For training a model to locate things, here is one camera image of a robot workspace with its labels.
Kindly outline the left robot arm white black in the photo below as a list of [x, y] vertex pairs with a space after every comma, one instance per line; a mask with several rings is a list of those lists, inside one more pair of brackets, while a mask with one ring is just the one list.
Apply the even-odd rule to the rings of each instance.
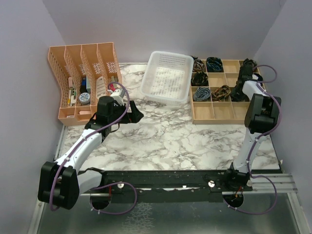
[[77, 142], [62, 157], [46, 162], [40, 171], [39, 201], [49, 204], [51, 211], [73, 208], [79, 195], [89, 190], [103, 192], [109, 187], [104, 171], [89, 168], [80, 171], [83, 163], [112, 132], [112, 125], [138, 123], [144, 117], [133, 100], [126, 104], [104, 96], [97, 111], [85, 125]]

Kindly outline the navy floral tie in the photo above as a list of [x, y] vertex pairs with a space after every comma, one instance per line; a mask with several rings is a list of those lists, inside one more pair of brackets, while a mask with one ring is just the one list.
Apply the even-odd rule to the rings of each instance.
[[240, 90], [232, 89], [230, 93], [232, 102], [249, 102], [249, 98]]

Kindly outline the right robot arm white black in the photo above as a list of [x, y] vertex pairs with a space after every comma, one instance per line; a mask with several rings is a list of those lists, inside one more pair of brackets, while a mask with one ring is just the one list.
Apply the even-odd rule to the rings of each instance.
[[264, 81], [260, 75], [254, 73], [256, 68], [257, 63], [254, 60], [245, 59], [240, 66], [236, 85], [230, 94], [234, 101], [245, 98], [250, 101], [244, 119], [246, 134], [241, 150], [224, 178], [224, 185], [230, 191], [247, 185], [252, 177], [252, 163], [262, 141], [280, 123], [281, 98], [268, 94], [261, 86]]

